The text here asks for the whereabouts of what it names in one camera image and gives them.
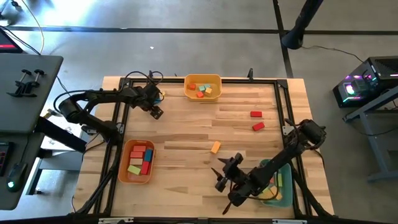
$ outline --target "wooden tabletop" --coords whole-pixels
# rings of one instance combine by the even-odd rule
[[[118,87],[120,77],[105,77],[103,88]],[[296,123],[312,118],[304,81],[288,79]],[[282,138],[275,104],[274,87],[261,84],[223,84],[223,94],[216,102],[188,101],[182,83],[161,83],[165,100],[159,105],[164,114],[159,120],[136,108],[130,110],[125,141],[143,139],[155,144],[152,178],[147,184],[116,184],[112,216],[121,217],[224,217],[224,218],[293,218],[293,208],[263,206],[246,200],[232,206],[226,215],[228,190],[219,193],[216,176],[210,167],[221,171],[217,159],[240,152],[245,172],[261,160],[274,157],[282,149]],[[111,120],[114,104],[102,104],[95,116]],[[261,110],[263,118],[251,118],[251,110]],[[265,128],[254,132],[252,125],[263,121]],[[88,147],[97,144],[95,139]],[[215,141],[221,142],[216,155],[210,153]],[[81,166],[74,205],[79,209],[98,185],[105,146],[87,152]],[[333,213],[325,171],[320,157],[312,151],[302,155],[308,188],[326,211]],[[104,209],[106,188],[101,209]],[[301,210],[302,194],[298,190]]]

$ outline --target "gray floor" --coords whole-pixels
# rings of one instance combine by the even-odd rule
[[[272,0],[29,1],[43,26],[276,29]],[[279,0],[286,29],[304,0]],[[309,29],[398,30],[395,0],[325,0]],[[17,26],[35,26],[26,10],[8,6]],[[15,32],[35,48],[38,32]],[[397,36],[306,35],[304,46],[335,47],[358,55],[397,55]],[[60,78],[69,90],[99,88],[105,75],[160,70],[165,75],[219,73],[244,77],[286,77],[279,36],[274,34],[133,34],[46,32],[44,54],[65,58]],[[322,147],[335,213],[344,218],[398,222],[398,181],[368,184],[377,172],[367,139],[341,120],[331,89],[359,65],[354,57],[322,49],[290,50],[295,78],[304,78],[313,118],[327,126]],[[63,90],[51,91],[47,106]],[[47,195],[24,196],[0,219],[62,215],[70,211],[77,174],[48,171],[39,187]]]

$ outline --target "blue block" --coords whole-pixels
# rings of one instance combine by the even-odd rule
[[[144,161],[150,162],[152,160],[152,149],[145,150]]]

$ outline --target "red block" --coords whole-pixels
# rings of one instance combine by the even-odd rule
[[[196,84],[190,84],[189,85],[189,87],[188,87],[190,90],[196,90],[196,88],[197,88],[197,86],[196,86]]]
[[[258,130],[264,128],[264,127],[265,127],[265,126],[264,126],[264,123],[261,122],[261,123],[258,123],[258,124],[253,125],[253,130],[258,131]]]
[[[142,163],[142,167],[141,167],[141,174],[148,175],[149,168],[150,168],[150,162],[144,161],[144,163]]]
[[[250,111],[250,117],[262,118],[262,112],[261,111]]]
[[[132,150],[133,150],[134,152],[145,152],[146,149],[147,149],[146,146],[134,146],[134,147],[132,148]]]
[[[144,152],[130,152],[130,158],[138,158],[138,159],[143,159],[144,158]]]
[[[203,98],[203,97],[204,97],[204,94],[203,94],[202,92],[199,91],[199,92],[197,93],[197,97]]]

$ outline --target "green block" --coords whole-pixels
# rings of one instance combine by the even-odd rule
[[[278,187],[282,186],[282,174],[278,174]]]
[[[127,171],[132,172],[133,174],[139,175],[139,173],[141,172],[141,169],[138,167],[135,167],[133,165],[130,165],[129,168],[127,169]]]

